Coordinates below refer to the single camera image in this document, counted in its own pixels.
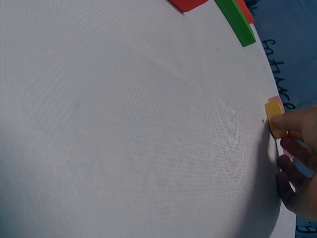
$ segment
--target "small yellow cube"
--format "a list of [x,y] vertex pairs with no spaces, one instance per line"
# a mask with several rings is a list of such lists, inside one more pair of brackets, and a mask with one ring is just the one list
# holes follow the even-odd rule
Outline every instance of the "small yellow cube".
[[273,101],[273,102],[266,103],[265,110],[266,110],[266,115],[267,115],[267,119],[268,119],[269,129],[270,129],[273,137],[275,139],[280,139],[280,138],[288,136],[287,131],[277,129],[272,124],[272,121],[271,121],[272,116],[283,114],[280,102]]

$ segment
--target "green block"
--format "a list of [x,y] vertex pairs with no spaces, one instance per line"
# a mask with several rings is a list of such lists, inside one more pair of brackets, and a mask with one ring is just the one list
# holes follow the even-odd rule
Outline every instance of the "green block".
[[243,47],[253,44],[253,31],[235,0],[214,0]]

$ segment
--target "fingernail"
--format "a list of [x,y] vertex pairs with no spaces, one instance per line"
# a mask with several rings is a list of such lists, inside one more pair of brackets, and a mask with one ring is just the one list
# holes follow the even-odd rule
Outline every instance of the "fingernail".
[[271,118],[273,124],[279,124],[282,120],[281,115],[272,116]]

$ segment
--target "blue fabric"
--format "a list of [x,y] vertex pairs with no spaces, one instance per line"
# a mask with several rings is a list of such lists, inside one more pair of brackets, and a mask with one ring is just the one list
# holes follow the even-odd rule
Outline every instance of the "blue fabric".
[[[317,104],[317,1],[245,0],[286,110]],[[295,165],[307,176],[298,160]],[[317,238],[317,223],[297,218],[296,238]]]

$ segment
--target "finger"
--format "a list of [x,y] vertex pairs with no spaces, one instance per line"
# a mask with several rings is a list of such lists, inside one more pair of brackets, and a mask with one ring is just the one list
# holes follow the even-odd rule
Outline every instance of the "finger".
[[300,140],[304,142],[303,134],[299,131],[289,131],[288,135],[296,140]]
[[276,176],[276,181],[278,195],[282,199],[285,207],[292,212],[296,212],[296,208],[298,206],[298,195],[291,188],[287,174],[279,172]]
[[308,148],[301,145],[290,137],[281,139],[281,146],[291,155],[299,159],[308,169],[317,169],[317,157]]
[[277,164],[280,166],[283,172],[287,174],[290,182],[294,185],[296,190],[299,190],[305,185],[308,178],[295,167],[287,155],[280,156],[277,160]]
[[280,130],[302,131],[304,117],[310,109],[285,112],[282,115],[272,117],[272,123]]

